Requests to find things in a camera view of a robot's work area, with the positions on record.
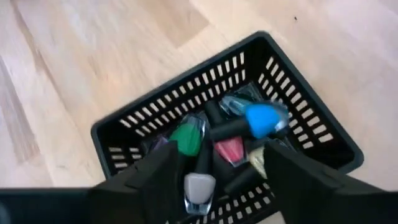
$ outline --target gray nail polish bottle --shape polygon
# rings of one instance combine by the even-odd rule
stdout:
[[[207,134],[201,145],[195,172],[184,178],[185,209],[188,214],[207,215],[213,201],[216,179],[210,175],[213,145]]]

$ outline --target pink nail polish bottle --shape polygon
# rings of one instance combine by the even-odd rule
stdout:
[[[213,100],[206,102],[205,113],[212,128],[225,121],[221,115],[218,103]],[[215,143],[214,148],[223,159],[234,167],[248,161],[241,136],[218,141]]]

